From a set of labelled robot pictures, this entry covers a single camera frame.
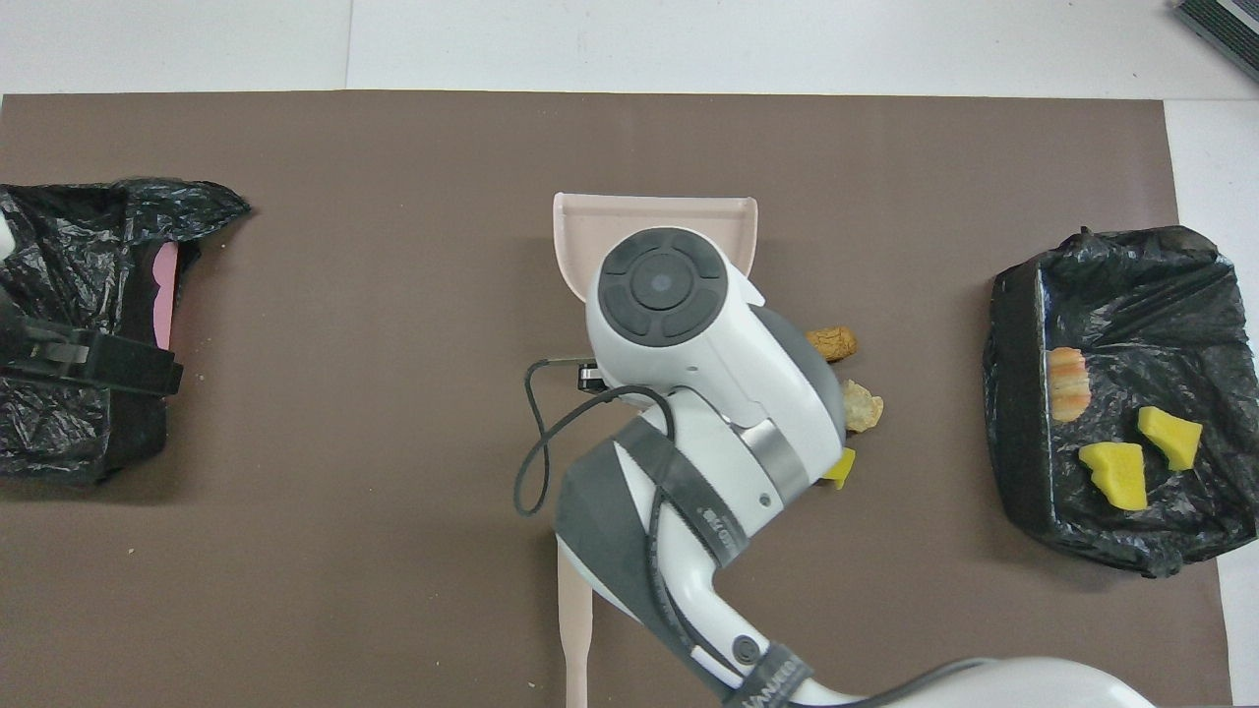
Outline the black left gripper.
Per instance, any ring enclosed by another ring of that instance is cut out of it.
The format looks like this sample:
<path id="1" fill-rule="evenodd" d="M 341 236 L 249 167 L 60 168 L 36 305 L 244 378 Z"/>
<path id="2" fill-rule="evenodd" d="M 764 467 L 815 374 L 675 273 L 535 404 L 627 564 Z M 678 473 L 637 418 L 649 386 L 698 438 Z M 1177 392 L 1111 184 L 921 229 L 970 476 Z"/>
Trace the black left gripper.
<path id="1" fill-rule="evenodd" d="M 86 363 L 89 362 L 89 375 Z M 89 385 L 170 397 L 184 368 L 172 351 L 147 341 L 4 312 L 1 377 L 57 385 Z"/>

